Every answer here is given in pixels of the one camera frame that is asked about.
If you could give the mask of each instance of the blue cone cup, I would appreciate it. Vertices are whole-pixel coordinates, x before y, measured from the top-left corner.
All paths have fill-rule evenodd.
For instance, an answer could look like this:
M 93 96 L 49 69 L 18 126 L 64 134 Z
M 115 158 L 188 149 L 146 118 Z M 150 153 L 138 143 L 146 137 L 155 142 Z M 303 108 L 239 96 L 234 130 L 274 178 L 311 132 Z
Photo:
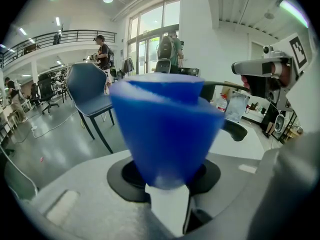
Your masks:
M 199 97 L 204 80 L 150 73 L 113 84 L 110 96 L 134 162 L 149 186 L 168 190 L 192 180 L 224 123 Z

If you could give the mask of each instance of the column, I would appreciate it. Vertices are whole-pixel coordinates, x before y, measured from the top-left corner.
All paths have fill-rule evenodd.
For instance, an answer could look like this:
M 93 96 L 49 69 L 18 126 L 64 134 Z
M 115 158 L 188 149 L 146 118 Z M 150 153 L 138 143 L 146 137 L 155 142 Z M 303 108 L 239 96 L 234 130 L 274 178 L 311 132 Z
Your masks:
M 32 60 L 31 61 L 31 70 L 32 70 L 32 79 L 33 79 L 33 83 L 38 85 L 38 70 L 37 70 L 37 61 L 36 60 Z
M 2 96 L 2 103 L 3 105 L 8 104 L 8 99 L 6 98 L 6 90 L 5 90 L 5 79 L 4 79 L 4 73 L 2 69 L 0 69 L 0 89 L 1 89 L 1 96 Z

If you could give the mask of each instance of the person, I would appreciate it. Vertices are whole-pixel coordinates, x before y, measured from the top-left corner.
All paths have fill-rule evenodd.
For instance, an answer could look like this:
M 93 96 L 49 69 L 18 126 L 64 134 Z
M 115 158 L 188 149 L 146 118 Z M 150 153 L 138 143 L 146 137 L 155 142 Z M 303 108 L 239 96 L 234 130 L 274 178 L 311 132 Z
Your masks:
M 22 123 L 28 120 L 24 109 L 22 108 L 20 101 L 19 101 L 19 91 L 16 90 L 15 82 L 12 81 L 9 77 L 5 78 L 5 85 L 9 88 L 9 95 L 11 96 L 12 100 L 12 107 L 15 111 L 18 112 L 20 120 Z
M 109 65 L 110 58 L 108 58 L 109 47 L 105 44 L 105 38 L 101 34 L 96 37 L 95 42 L 97 45 L 100 46 L 98 50 L 97 60 L 98 62 L 100 62 L 100 69 L 102 69 L 106 74 L 106 85 L 104 86 L 104 92 L 106 93 L 107 87 L 109 88 L 111 86 L 111 81 L 109 78 L 109 74 L 110 74 L 110 65 Z
M 183 59 L 184 58 L 184 54 L 182 52 L 182 45 L 181 45 L 181 41 L 177 36 L 177 32 L 176 31 L 170 31 L 168 33 L 168 36 L 172 38 L 173 40 L 173 47 L 175 50 L 175 54 L 174 56 L 170 59 L 171 61 L 171 69 L 170 72 L 177 72 L 178 71 L 178 66 L 179 66 L 179 59 Z

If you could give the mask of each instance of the window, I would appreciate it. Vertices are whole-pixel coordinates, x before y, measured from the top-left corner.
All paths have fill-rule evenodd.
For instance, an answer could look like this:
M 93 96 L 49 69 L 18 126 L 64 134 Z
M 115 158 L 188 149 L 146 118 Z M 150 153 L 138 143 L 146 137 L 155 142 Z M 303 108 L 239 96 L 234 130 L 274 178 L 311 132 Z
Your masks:
M 139 35 L 161 28 L 163 6 L 141 15 Z
M 138 17 L 132 20 L 131 22 L 131 35 L 130 38 L 135 38 L 138 32 Z
M 171 30 L 179 35 L 179 17 L 180 1 L 164 0 L 130 19 L 127 55 L 138 74 L 154 72 L 160 40 Z
M 164 9 L 164 27 L 179 24 L 180 1 L 168 3 Z

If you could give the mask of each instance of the black office chair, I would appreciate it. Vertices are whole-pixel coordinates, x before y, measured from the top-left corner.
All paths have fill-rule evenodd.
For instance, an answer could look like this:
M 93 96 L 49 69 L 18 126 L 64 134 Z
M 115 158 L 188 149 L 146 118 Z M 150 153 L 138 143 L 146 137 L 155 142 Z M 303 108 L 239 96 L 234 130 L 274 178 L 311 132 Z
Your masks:
M 40 96 L 38 93 L 38 86 L 33 83 L 31 85 L 31 102 L 34 103 L 37 107 L 40 105 Z
M 48 74 L 43 74 L 39 77 L 38 86 L 41 94 L 40 102 L 48 102 L 48 106 L 42 110 L 42 114 L 44 115 L 46 110 L 50 113 L 50 108 L 52 106 L 58 106 L 59 108 L 58 104 L 50 103 L 50 100 L 55 96 L 55 94 L 51 88 L 51 77 Z

